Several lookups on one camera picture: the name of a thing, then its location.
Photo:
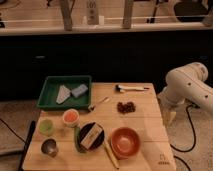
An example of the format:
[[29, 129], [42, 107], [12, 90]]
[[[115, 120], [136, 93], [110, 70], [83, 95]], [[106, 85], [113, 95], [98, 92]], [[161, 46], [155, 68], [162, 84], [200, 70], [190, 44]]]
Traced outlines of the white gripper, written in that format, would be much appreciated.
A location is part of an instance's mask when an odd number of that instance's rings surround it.
[[177, 104], [169, 100], [163, 92], [157, 95], [157, 99], [160, 105], [162, 117], [166, 118], [164, 125], [169, 126], [176, 117], [175, 108], [177, 107]]

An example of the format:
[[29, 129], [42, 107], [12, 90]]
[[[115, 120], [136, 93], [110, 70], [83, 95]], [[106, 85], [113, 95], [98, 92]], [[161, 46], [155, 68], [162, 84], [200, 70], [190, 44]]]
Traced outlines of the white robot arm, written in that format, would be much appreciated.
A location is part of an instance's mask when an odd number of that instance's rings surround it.
[[173, 121], [175, 108], [185, 100], [213, 114], [213, 88], [205, 84], [207, 78], [208, 69], [200, 62], [172, 69], [166, 74], [166, 86], [157, 95], [165, 126]]

